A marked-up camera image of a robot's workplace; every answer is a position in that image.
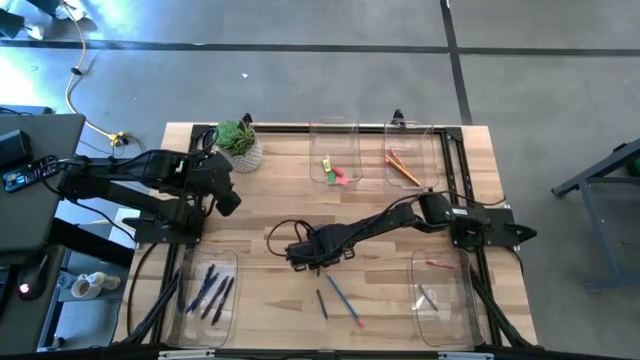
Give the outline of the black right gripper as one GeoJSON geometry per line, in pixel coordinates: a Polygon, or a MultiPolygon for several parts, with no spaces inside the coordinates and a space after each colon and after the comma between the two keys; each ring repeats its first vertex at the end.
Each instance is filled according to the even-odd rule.
{"type": "Polygon", "coordinates": [[[285,259],[294,270],[316,270],[337,264],[342,258],[355,256],[352,237],[354,226],[332,224],[308,233],[307,239],[292,243],[285,249],[285,259]]]}

